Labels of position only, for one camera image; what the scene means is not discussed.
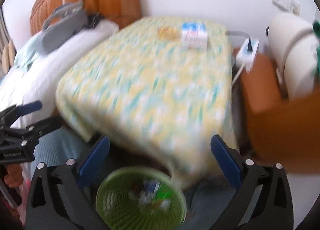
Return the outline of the person's left hand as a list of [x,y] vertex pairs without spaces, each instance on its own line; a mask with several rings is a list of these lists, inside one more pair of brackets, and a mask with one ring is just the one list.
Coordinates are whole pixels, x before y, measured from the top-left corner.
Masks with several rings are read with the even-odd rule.
[[20,164],[9,164],[6,167],[7,175],[4,177],[4,182],[10,188],[19,187],[23,183],[22,167]]

